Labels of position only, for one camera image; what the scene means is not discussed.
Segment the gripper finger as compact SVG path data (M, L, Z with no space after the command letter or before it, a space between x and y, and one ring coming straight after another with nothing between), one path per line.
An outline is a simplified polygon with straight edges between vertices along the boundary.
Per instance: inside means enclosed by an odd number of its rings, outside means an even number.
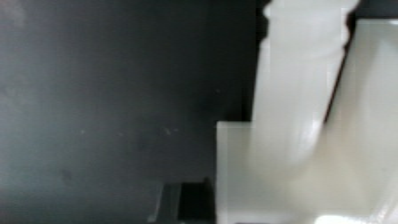
M209 179L165 183L147 224L215 223L215 190Z

